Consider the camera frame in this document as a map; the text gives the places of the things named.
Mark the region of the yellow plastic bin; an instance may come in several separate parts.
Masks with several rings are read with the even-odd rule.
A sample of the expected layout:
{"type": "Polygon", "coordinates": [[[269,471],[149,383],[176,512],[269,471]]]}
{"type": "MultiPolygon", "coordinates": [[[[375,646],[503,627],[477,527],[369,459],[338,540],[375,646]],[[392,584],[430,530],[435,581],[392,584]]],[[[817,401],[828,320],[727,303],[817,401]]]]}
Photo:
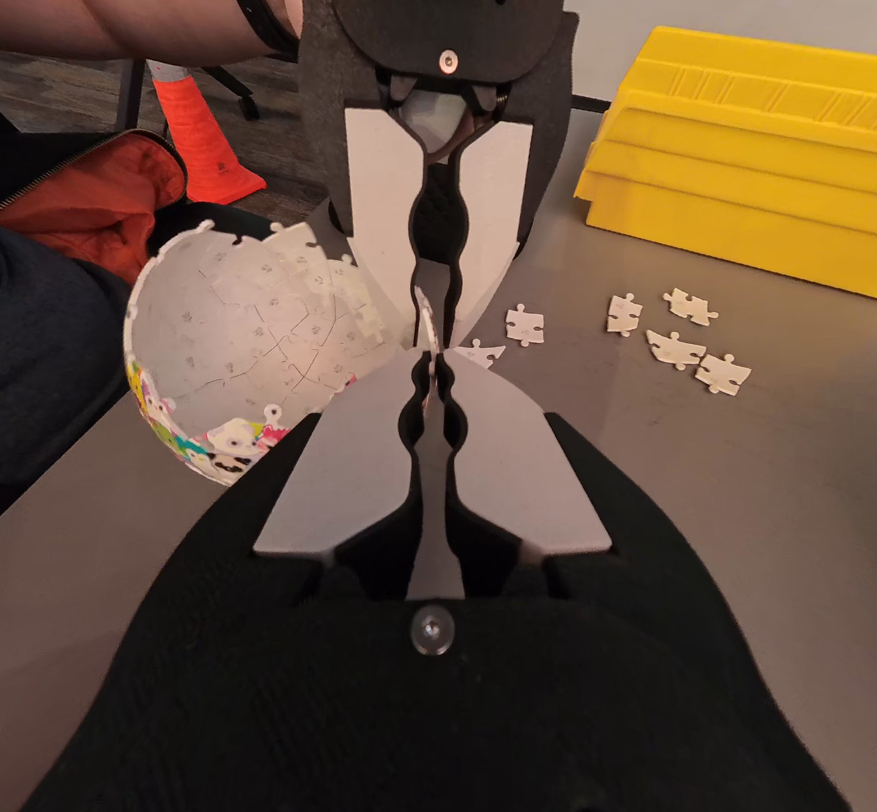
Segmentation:
{"type": "Polygon", "coordinates": [[[575,196],[588,226],[875,298],[875,54],[658,26],[575,196]]]}

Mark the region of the black zippered bag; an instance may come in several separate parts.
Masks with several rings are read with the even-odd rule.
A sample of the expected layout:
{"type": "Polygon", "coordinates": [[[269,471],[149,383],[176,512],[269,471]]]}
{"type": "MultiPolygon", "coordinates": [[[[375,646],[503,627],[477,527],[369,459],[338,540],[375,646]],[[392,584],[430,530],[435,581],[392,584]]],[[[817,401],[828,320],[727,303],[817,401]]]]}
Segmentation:
{"type": "Polygon", "coordinates": [[[155,208],[178,204],[186,197],[188,175],[183,160],[158,134],[142,129],[116,132],[2,132],[1,207],[28,194],[67,167],[93,153],[121,147],[124,153],[139,146],[156,160],[162,174],[155,208]]]}

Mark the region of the white puzzle pieces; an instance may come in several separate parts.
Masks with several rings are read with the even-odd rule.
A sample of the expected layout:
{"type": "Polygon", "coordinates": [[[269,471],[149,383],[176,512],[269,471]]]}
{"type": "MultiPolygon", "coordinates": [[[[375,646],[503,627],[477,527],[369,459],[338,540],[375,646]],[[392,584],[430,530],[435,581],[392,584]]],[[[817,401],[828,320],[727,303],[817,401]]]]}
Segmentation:
{"type": "MultiPolygon", "coordinates": [[[[662,300],[672,316],[689,324],[708,327],[718,318],[718,313],[709,308],[707,300],[680,289],[665,292],[662,300]]],[[[611,296],[606,313],[606,333],[631,337],[639,328],[643,310],[643,304],[638,303],[631,292],[611,296]]],[[[506,337],[522,347],[544,342],[544,316],[529,311],[522,303],[506,312],[504,323],[506,337]]],[[[484,367],[489,367],[493,359],[502,354],[502,346],[484,347],[477,338],[472,346],[462,346],[461,341],[465,334],[466,328],[463,324],[453,322],[451,335],[445,337],[444,342],[484,367]]],[[[735,396],[751,376],[751,368],[740,365],[733,354],[713,355],[706,346],[683,340],[678,332],[661,334],[646,329],[645,342],[655,360],[681,372],[692,371],[694,378],[704,384],[711,394],[735,396]]]]}

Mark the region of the orange jacket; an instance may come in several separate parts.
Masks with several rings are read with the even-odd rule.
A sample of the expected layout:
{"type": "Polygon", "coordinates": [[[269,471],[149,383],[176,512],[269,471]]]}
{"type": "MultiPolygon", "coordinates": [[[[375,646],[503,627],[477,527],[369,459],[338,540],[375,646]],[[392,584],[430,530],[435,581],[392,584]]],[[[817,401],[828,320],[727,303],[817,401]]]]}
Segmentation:
{"type": "Polygon", "coordinates": [[[2,228],[132,286],[148,264],[156,216],[169,207],[155,208],[161,177],[139,146],[93,153],[2,209],[2,228]]]}

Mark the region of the orange traffic cone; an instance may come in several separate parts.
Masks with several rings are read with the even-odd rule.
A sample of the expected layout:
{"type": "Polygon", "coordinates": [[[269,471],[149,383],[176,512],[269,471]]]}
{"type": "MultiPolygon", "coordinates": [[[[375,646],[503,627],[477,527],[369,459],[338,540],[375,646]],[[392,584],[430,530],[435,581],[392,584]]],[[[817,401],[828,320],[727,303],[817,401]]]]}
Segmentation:
{"type": "Polygon", "coordinates": [[[226,205],[265,190],[267,182],[236,157],[189,70],[158,61],[147,65],[188,173],[189,199],[226,205]]]}

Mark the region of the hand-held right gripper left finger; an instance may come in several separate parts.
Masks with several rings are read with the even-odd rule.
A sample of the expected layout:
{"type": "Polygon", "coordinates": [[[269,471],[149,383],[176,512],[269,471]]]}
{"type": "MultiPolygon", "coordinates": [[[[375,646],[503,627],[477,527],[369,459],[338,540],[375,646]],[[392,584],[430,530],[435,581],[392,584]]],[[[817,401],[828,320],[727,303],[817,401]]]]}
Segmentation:
{"type": "Polygon", "coordinates": [[[371,598],[405,598],[423,531],[416,444],[430,352],[412,349],[358,380],[320,416],[255,541],[257,555],[353,572],[371,598]]]}

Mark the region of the colourful cartoon puzzle ball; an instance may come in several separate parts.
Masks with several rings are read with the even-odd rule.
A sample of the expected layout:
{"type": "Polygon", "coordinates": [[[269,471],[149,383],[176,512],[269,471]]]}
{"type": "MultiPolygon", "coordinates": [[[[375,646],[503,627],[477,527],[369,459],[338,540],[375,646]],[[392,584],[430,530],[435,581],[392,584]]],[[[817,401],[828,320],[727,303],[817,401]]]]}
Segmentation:
{"type": "Polygon", "coordinates": [[[153,433],[224,487],[402,349],[352,255],[328,257],[306,222],[258,239],[204,220],[171,239],[135,283],[123,341],[153,433]]]}

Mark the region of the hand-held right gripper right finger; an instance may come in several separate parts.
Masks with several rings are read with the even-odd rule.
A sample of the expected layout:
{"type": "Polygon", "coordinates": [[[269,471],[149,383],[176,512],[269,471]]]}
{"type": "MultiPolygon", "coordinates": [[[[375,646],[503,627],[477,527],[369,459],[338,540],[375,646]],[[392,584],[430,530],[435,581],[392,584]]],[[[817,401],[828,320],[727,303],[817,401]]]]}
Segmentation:
{"type": "Polygon", "coordinates": [[[455,350],[437,358],[436,377],[451,449],[445,533],[464,595],[498,596],[520,565],[608,553],[611,537],[543,409],[455,350]]]}

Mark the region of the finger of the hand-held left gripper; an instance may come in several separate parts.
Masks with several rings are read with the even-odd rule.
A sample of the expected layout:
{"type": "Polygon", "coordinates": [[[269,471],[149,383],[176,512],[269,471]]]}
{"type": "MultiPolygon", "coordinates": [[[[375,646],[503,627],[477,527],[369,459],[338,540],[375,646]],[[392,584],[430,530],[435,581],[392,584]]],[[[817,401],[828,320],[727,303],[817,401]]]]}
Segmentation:
{"type": "Polygon", "coordinates": [[[353,218],[349,245],[388,339],[412,348],[419,312],[411,225],[425,185],[425,151],[409,127],[379,109],[346,108],[345,130],[353,218]]]}
{"type": "Polygon", "coordinates": [[[497,292],[520,248],[532,126],[460,121],[445,145],[464,210],[444,300],[444,346],[458,346],[497,292]]]}

